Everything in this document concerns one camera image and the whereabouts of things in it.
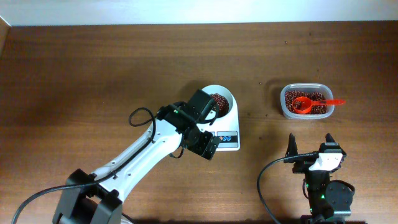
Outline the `red plastic scoop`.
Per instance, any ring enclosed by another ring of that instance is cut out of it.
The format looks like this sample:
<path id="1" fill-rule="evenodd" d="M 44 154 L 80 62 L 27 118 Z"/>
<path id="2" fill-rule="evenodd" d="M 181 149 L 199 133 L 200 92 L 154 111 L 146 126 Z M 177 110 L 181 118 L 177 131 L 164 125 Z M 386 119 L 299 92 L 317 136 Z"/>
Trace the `red plastic scoop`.
<path id="1" fill-rule="evenodd" d="M 301 96 L 293 100 L 292 107 L 297 114 L 308 114 L 314 106 L 343 105 L 345 100 L 311 100 Z"/>

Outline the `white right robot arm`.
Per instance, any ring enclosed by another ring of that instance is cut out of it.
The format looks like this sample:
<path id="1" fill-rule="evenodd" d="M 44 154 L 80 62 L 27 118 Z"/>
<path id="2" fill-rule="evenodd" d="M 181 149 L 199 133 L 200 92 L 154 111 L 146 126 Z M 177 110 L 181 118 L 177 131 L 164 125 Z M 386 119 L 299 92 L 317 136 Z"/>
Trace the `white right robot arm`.
<path id="1" fill-rule="evenodd" d="M 341 167 L 346 157 L 345 151 L 333 139 L 325 136 L 319 150 L 309 155 L 299 154 L 295 136 L 289 134 L 285 153 L 286 163 L 292 163 L 294 174 L 303 174 L 303 193 L 308 199 L 310 214 L 300 217 L 304 224 L 344 223 L 351 215 L 355 188 L 342 180 L 331 180 L 331 175 Z"/>

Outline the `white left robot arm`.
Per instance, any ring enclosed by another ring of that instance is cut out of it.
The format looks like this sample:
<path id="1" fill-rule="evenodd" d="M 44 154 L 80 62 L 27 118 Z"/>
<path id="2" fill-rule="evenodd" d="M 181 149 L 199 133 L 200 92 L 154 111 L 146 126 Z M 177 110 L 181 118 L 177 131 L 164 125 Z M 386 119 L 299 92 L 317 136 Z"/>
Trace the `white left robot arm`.
<path id="1" fill-rule="evenodd" d="M 122 223 L 125 199 L 136 184 L 176 149 L 187 149 L 211 160 L 220 143 L 201 124 L 218 112 L 215 99 L 197 90 L 188 102 L 161 107 L 150 115 L 147 131 L 105 166 L 87 174 L 77 169 L 67 179 L 53 216 L 53 223 Z"/>

